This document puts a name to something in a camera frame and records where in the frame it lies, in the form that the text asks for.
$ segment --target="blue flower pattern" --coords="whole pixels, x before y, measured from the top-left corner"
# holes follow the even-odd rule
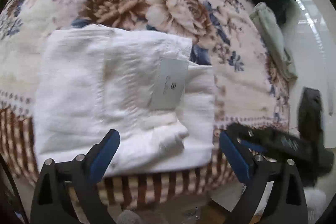
[[[71,26],[74,29],[80,29],[85,27],[86,25],[91,24],[91,20],[89,19],[84,19],[84,18],[76,18],[72,23]]]
[[[244,63],[240,61],[240,55],[237,55],[236,51],[232,52],[230,59],[228,59],[228,63],[235,68],[235,71],[244,71]]]
[[[269,94],[271,94],[271,95],[273,95],[273,97],[275,97],[275,88],[274,88],[273,84],[271,85],[271,90],[270,90]]]
[[[226,37],[226,35],[225,35],[224,31],[223,31],[223,27],[219,23],[218,18],[213,14],[213,9],[212,9],[211,3],[206,0],[206,1],[203,2],[203,5],[205,6],[205,8],[209,12],[209,18],[210,18],[211,23],[217,29],[216,34],[223,40],[224,43],[226,43],[228,45],[231,45],[231,42]]]
[[[208,52],[208,49],[201,48],[198,45],[193,45],[190,53],[190,61],[201,66],[209,66],[211,63]]]
[[[146,30],[148,30],[148,31],[156,31],[156,32],[158,32],[158,30],[157,29],[155,29],[153,26],[150,26],[150,25],[146,25]]]
[[[11,27],[7,30],[7,35],[10,37],[20,31],[20,27],[22,26],[21,19],[17,18]]]

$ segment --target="white fluffy object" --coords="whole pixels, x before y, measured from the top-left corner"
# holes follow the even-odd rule
[[[191,40],[105,26],[57,30],[47,42],[34,107],[38,167],[86,154],[109,129],[121,143],[105,175],[181,170],[211,159],[214,76],[189,63],[175,110],[150,110],[160,58],[189,60]]]

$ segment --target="bed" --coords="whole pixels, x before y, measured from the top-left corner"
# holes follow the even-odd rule
[[[211,162],[178,172],[106,177],[97,185],[102,202],[142,207],[234,180],[218,144],[226,125],[288,130],[287,83],[249,18],[253,7],[250,0],[9,0],[0,15],[0,152],[12,174],[32,185],[37,181],[34,101],[48,36],[93,23],[190,37],[191,61],[212,65],[216,83]]]

